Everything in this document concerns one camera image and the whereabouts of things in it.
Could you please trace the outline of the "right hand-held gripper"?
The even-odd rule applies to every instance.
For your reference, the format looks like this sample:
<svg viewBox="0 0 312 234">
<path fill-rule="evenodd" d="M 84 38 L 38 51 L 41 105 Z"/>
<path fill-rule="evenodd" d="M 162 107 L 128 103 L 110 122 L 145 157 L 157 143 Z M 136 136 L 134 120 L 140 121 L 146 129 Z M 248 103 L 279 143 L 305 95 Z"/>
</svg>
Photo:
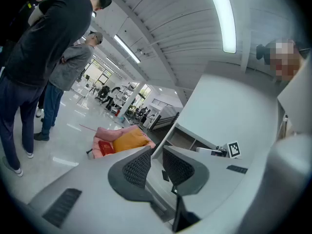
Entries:
<svg viewBox="0 0 312 234">
<path fill-rule="evenodd" d="M 198 153 L 210 153 L 212 156 L 238 158 L 241 156 L 241 151 L 237 141 L 232 141 L 224 144 L 223 146 L 216 146 L 215 149 L 197 147 Z"/>
</svg>

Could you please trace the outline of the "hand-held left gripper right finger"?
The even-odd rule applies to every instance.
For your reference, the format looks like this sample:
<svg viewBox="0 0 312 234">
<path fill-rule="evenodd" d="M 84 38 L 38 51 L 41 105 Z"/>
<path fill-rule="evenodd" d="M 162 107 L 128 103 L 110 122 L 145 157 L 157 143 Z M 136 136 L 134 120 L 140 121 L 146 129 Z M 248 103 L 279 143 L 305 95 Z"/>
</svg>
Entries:
<svg viewBox="0 0 312 234">
<path fill-rule="evenodd" d="M 163 168 L 180 196 L 197 194 L 209 179 L 209 170 L 204 164 L 171 146 L 163 147 L 162 160 Z"/>
</svg>

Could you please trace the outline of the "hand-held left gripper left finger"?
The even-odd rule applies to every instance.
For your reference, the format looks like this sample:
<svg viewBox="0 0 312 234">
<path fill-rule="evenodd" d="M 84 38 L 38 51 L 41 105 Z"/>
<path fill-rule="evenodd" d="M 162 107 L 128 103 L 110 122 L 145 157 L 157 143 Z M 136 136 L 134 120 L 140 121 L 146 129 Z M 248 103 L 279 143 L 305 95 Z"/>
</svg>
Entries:
<svg viewBox="0 0 312 234">
<path fill-rule="evenodd" d="M 108 171 L 110 186 L 128 201 L 149 202 L 154 198 L 145 190 L 151 168 L 151 147 L 145 146 L 134 154 L 116 162 Z"/>
</svg>

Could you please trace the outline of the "red book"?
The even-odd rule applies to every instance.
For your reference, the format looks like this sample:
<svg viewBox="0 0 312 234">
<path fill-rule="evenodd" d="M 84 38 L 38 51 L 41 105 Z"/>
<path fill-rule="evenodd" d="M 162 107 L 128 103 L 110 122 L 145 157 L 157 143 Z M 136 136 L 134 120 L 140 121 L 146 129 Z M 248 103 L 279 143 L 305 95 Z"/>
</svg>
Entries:
<svg viewBox="0 0 312 234">
<path fill-rule="evenodd" d="M 102 154 L 103 156 L 106 156 L 106 155 L 110 155 L 110 154 L 114 154 L 114 153 L 115 153 L 115 151 L 114 151 L 114 149 L 112 148 L 110 142 L 100 140 L 100 141 L 98 142 L 98 145 L 99 145 L 100 152 L 101 152 L 101 154 Z"/>
</svg>

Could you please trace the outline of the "pink armchair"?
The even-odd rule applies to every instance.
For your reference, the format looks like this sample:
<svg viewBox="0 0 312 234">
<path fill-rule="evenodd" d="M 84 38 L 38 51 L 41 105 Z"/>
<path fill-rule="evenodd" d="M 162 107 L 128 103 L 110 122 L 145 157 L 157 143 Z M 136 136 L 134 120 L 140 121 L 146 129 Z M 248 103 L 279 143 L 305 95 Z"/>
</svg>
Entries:
<svg viewBox="0 0 312 234">
<path fill-rule="evenodd" d="M 118 139 L 119 137 L 121 137 L 125 133 L 130 132 L 131 130 L 136 129 L 136 128 L 139 128 L 139 127 L 137 125 L 132 125 L 130 127 L 121 128 L 119 130 L 108 130 L 108 129 L 104 129 L 102 127 L 98 127 L 97 132 L 96 132 L 94 139 L 93 139 L 92 150 L 91 150 L 93 158 L 104 157 L 101 154 L 100 149 L 99 149 L 99 145 L 98 145 L 98 142 L 100 140 L 110 142 L 111 146 L 113 148 L 113 141 L 114 140 Z M 154 148 L 156 146 L 156 144 L 144 132 L 143 132 L 143 134 L 149 140 L 149 143 L 145 146 L 150 146 L 151 148 Z"/>
</svg>

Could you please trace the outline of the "orange cushion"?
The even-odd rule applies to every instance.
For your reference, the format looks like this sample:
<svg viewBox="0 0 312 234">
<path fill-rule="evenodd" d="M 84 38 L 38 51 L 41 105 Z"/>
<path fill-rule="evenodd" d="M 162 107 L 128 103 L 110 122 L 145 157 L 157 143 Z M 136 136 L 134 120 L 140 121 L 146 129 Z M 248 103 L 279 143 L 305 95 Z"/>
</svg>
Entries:
<svg viewBox="0 0 312 234">
<path fill-rule="evenodd" d="M 116 153 L 145 146 L 149 143 L 148 138 L 139 129 L 133 129 L 113 141 L 113 149 Z"/>
</svg>

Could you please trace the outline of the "white orange shelf unit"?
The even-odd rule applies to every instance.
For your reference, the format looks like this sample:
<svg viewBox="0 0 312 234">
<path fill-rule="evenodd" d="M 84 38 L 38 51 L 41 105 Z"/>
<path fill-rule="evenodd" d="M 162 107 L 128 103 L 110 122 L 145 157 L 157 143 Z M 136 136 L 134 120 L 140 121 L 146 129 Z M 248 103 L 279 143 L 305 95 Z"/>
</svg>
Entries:
<svg viewBox="0 0 312 234">
<path fill-rule="evenodd" d="M 193 133 L 180 124 L 174 124 L 164 138 L 164 145 L 175 146 L 194 152 L 199 152 L 199 148 L 214 150 L 216 145 L 205 140 L 203 137 Z"/>
</svg>

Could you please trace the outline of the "person's beige shirt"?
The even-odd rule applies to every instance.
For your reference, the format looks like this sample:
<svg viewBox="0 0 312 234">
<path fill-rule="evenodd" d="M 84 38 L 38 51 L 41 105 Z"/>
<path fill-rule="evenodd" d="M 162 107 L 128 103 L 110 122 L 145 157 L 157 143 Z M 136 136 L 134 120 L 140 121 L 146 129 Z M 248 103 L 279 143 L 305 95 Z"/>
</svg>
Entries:
<svg viewBox="0 0 312 234">
<path fill-rule="evenodd" d="M 299 133 L 312 134 L 312 55 L 277 97 Z"/>
</svg>

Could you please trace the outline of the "long ceiling light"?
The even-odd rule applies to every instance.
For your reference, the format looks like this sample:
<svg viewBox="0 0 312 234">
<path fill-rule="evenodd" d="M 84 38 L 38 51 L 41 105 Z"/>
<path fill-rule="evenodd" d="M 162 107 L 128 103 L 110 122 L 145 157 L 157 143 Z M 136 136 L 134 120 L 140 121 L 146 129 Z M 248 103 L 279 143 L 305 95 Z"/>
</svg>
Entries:
<svg viewBox="0 0 312 234">
<path fill-rule="evenodd" d="M 213 0 L 219 19 L 222 46 L 225 53 L 236 53 L 236 30 L 230 0 Z"/>
<path fill-rule="evenodd" d="M 137 63 L 140 63 L 140 59 L 136 54 L 128 47 L 128 45 L 118 36 L 114 35 L 114 40 L 127 52 L 127 54 Z"/>
<path fill-rule="evenodd" d="M 117 69 L 121 69 L 117 64 L 115 64 L 109 57 L 106 57 L 106 59 L 111 62 Z"/>
</svg>

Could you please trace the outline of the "black metal frame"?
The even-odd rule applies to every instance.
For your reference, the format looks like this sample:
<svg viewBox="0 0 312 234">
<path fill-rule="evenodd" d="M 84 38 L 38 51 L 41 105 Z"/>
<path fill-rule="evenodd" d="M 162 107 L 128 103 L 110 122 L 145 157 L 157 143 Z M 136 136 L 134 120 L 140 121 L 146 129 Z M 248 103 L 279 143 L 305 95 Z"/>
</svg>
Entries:
<svg viewBox="0 0 312 234">
<path fill-rule="evenodd" d="M 149 127 L 149 131 L 152 132 L 156 129 L 160 129 L 160 128 L 166 127 L 168 125 L 174 124 L 174 122 L 178 118 L 179 114 L 180 113 L 177 112 L 175 116 L 167 117 L 167 118 L 161 118 L 161 115 L 158 115 L 156 120 Z"/>
</svg>

